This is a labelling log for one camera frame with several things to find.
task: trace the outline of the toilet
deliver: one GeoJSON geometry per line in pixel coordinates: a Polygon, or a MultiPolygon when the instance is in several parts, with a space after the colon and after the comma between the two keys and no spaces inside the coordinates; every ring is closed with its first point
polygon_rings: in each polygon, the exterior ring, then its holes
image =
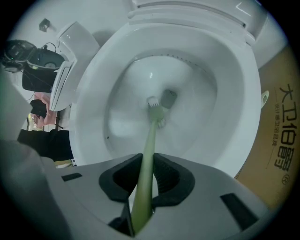
{"type": "Polygon", "coordinates": [[[142,153],[150,126],[146,99],[171,90],[177,99],[165,109],[155,152],[234,177],[259,124],[261,88],[251,46],[267,13],[255,1],[130,2],[128,23],[100,49],[77,22],[58,36],[69,60],[50,105],[59,111],[72,104],[70,143],[77,165],[142,153]],[[70,47],[62,40],[67,38],[82,38],[82,48],[70,47]]]}

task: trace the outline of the black cloth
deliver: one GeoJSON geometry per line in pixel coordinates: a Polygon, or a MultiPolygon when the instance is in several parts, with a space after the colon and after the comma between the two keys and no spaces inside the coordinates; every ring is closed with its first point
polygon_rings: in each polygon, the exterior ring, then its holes
{"type": "Polygon", "coordinates": [[[30,105],[32,106],[31,113],[33,113],[33,114],[35,114],[37,116],[43,117],[43,118],[46,117],[46,115],[47,115],[47,107],[46,107],[45,103],[43,103],[39,99],[35,99],[35,100],[32,100],[30,102],[30,105]]]}
{"type": "Polygon", "coordinates": [[[66,130],[44,132],[22,129],[18,142],[32,147],[41,157],[51,158],[54,162],[73,158],[69,131],[66,130]]]}

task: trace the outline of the black rubber insert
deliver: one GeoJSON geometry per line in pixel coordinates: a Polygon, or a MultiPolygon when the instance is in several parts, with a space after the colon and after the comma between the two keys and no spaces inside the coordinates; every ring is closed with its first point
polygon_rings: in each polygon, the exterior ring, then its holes
{"type": "Polygon", "coordinates": [[[141,153],[106,170],[100,175],[99,185],[109,199],[126,203],[134,190],[140,173],[141,153]]]}
{"type": "Polygon", "coordinates": [[[134,237],[134,230],[131,224],[131,215],[128,201],[124,205],[121,217],[115,218],[108,225],[123,234],[134,237]]]}
{"type": "Polygon", "coordinates": [[[76,172],[76,173],[62,176],[61,178],[64,180],[64,182],[66,182],[66,181],[70,181],[70,180],[80,178],[80,177],[82,177],[82,175],[80,173],[76,172]]]}
{"type": "Polygon", "coordinates": [[[220,198],[242,231],[250,227],[258,220],[251,210],[234,193],[220,196],[220,198]]]}
{"type": "Polygon", "coordinates": [[[195,178],[185,167],[154,154],[154,176],[157,180],[158,196],[152,199],[152,207],[175,206],[193,190],[195,178]]]}

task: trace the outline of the toilet brush head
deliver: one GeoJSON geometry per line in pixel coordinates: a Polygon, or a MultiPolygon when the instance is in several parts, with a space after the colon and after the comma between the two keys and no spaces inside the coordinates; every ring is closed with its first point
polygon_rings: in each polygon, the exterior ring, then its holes
{"type": "Polygon", "coordinates": [[[147,98],[147,103],[149,106],[149,117],[150,121],[157,121],[157,126],[162,128],[165,126],[165,119],[164,119],[164,110],[159,103],[157,97],[152,96],[147,98]]]}

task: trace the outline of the black object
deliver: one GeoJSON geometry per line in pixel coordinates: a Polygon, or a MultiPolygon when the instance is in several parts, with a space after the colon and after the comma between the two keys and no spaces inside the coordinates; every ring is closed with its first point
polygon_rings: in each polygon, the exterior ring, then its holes
{"type": "Polygon", "coordinates": [[[128,201],[139,178],[142,158],[141,153],[136,154],[100,175],[99,185],[109,199],[122,203],[128,201]]]}
{"type": "Polygon", "coordinates": [[[69,131],[55,129],[50,132],[26,131],[21,129],[18,142],[32,147],[41,157],[53,161],[64,161],[73,158],[69,131]]]}
{"type": "Polygon", "coordinates": [[[41,31],[47,32],[47,28],[50,27],[50,21],[48,19],[44,18],[43,21],[40,22],[38,27],[41,31]]]}
{"type": "Polygon", "coordinates": [[[61,127],[59,125],[59,123],[60,123],[60,114],[61,114],[61,111],[57,111],[56,120],[55,120],[55,130],[58,130],[58,128],[61,128],[62,130],[64,129],[63,127],[61,127]]]}
{"type": "Polygon", "coordinates": [[[220,196],[241,230],[249,228],[258,218],[250,211],[250,209],[234,194],[226,194],[220,196]]]}
{"type": "Polygon", "coordinates": [[[75,172],[69,175],[62,176],[61,178],[64,180],[64,182],[66,182],[80,177],[82,177],[82,175],[78,172],[75,172]]]}
{"type": "Polygon", "coordinates": [[[37,48],[25,40],[9,40],[3,48],[0,62],[4,70],[13,73],[24,69],[26,65],[33,69],[58,70],[65,59],[58,53],[49,51],[47,44],[37,48]]]}
{"type": "Polygon", "coordinates": [[[124,205],[121,217],[115,218],[108,225],[123,234],[134,237],[134,230],[131,222],[131,214],[128,201],[124,205]]]}
{"type": "Polygon", "coordinates": [[[51,70],[32,69],[25,65],[22,75],[22,87],[34,92],[51,93],[57,73],[51,70]]]}
{"type": "Polygon", "coordinates": [[[35,99],[35,100],[32,100],[30,102],[30,105],[32,106],[31,113],[33,113],[33,114],[35,114],[37,116],[43,117],[43,118],[46,117],[46,115],[47,115],[47,108],[46,108],[46,104],[45,103],[43,103],[39,99],[35,99]]]}
{"type": "Polygon", "coordinates": [[[152,199],[152,207],[175,206],[194,189],[195,178],[185,167],[154,154],[153,173],[157,181],[158,196],[152,199]]]}
{"type": "MultiPolygon", "coordinates": [[[[152,207],[175,206],[193,190],[195,178],[185,167],[154,154],[154,176],[157,180],[158,196],[152,199],[152,207]]],[[[109,199],[126,203],[134,190],[142,164],[143,155],[120,163],[100,175],[99,185],[109,199]]]]}

